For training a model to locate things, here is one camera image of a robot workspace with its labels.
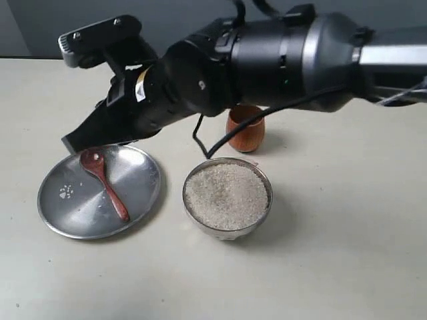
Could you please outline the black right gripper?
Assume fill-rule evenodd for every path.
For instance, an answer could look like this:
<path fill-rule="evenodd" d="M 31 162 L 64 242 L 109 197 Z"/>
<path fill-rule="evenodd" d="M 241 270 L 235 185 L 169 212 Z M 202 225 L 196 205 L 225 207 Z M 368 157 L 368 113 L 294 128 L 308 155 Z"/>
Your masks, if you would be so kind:
<path fill-rule="evenodd" d="M 71 154 L 147 139 L 195 114 L 214 114 L 214 70 L 207 59 L 166 57 L 134 70 L 109 59 L 114 72 L 103 102 L 61 138 Z"/>

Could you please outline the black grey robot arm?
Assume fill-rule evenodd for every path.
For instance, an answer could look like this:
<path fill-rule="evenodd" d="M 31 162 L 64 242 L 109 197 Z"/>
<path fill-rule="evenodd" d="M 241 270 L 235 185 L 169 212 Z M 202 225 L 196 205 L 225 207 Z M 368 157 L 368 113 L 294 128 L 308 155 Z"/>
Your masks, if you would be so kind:
<path fill-rule="evenodd" d="M 376 32 L 312 4 L 280 13 L 265 1 L 264 20 L 246 7 L 219 18 L 156 55 L 141 23 L 120 15 L 63 34 L 68 67 L 109 65 L 105 99 L 62 139 L 69 152 L 147 139 L 192 115 L 215 117 L 259 105 L 265 117 L 284 109 L 331 113 L 352 98 L 385 107 L 426 101 L 426 28 Z"/>

